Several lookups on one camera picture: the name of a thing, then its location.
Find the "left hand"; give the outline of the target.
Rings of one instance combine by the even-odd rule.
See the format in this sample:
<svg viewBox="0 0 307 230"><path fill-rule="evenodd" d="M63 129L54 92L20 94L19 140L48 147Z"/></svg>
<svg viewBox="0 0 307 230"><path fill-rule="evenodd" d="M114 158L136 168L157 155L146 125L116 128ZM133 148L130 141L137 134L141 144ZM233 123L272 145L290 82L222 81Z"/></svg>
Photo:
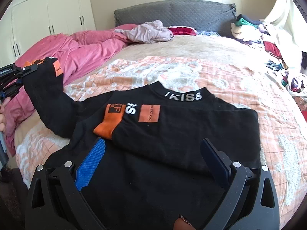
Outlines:
<svg viewBox="0 0 307 230"><path fill-rule="evenodd" d="M4 133L6 131L6 118L5 118L5 107L8 105L8 103L11 101L11 98L6 98L1 103L1 109L0 109L0 132Z"/></svg>

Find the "right hand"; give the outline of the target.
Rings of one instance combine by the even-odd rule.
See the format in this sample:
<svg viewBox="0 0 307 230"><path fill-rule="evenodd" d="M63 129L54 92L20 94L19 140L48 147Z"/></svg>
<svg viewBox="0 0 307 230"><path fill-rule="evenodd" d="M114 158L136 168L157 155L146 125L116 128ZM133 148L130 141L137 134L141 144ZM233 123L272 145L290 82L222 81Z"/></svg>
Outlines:
<svg viewBox="0 0 307 230"><path fill-rule="evenodd" d="M191 223L182 214L179 214L178 219L174 222L173 230L196 230Z"/></svg>

